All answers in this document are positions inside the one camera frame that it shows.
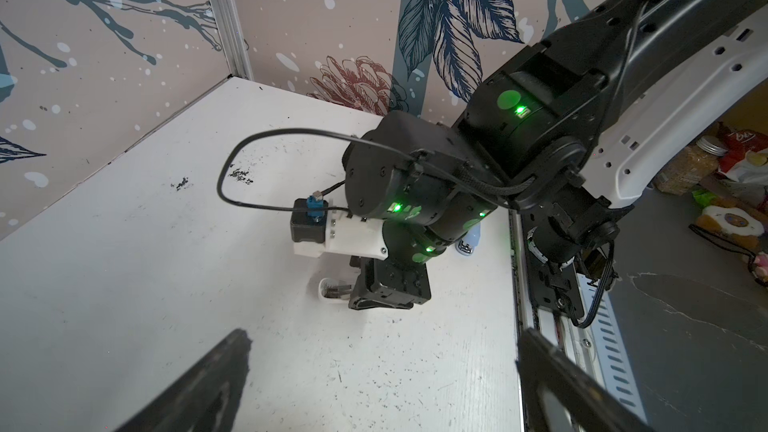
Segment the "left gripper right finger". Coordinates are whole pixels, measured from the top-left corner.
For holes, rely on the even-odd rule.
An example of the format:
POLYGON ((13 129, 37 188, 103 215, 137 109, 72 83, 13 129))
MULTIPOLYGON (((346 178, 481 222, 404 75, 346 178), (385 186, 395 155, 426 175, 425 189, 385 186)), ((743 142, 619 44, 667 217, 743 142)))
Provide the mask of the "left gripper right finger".
POLYGON ((518 339, 517 369, 529 431, 648 431, 650 427, 533 328, 518 339))

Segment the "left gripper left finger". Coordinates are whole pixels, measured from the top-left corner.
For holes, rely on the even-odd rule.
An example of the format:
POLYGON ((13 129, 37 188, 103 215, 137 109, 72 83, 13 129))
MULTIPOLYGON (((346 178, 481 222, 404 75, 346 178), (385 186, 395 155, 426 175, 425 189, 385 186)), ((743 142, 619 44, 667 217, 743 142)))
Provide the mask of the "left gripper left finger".
POLYGON ((118 429, 231 431, 249 373, 252 341, 235 329, 118 429))

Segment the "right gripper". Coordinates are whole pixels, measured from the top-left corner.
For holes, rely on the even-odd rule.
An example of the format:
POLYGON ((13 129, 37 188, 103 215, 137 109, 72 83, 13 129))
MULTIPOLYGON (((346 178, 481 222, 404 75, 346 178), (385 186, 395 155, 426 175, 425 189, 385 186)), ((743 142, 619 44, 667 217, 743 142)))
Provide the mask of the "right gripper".
POLYGON ((352 256, 350 265, 359 275, 350 292, 348 307, 410 310, 432 298, 427 262, 444 252, 444 245, 428 235, 385 235, 386 259, 352 256))

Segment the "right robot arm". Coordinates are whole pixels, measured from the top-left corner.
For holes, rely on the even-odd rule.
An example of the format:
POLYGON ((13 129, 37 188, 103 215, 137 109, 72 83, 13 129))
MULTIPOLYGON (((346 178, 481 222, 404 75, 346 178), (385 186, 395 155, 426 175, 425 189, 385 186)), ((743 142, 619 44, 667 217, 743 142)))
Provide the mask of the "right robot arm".
POLYGON ((383 221, 385 259, 359 256, 353 310, 429 300, 427 262, 498 208, 533 210, 531 271, 580 328, 598 304, 571 298, 628 207, 583 176, 603 131, 639 96, 767 0, 606 0, 523 49, 472 94, 452 126, 393 112, 349 145, 351 212, 383 221))

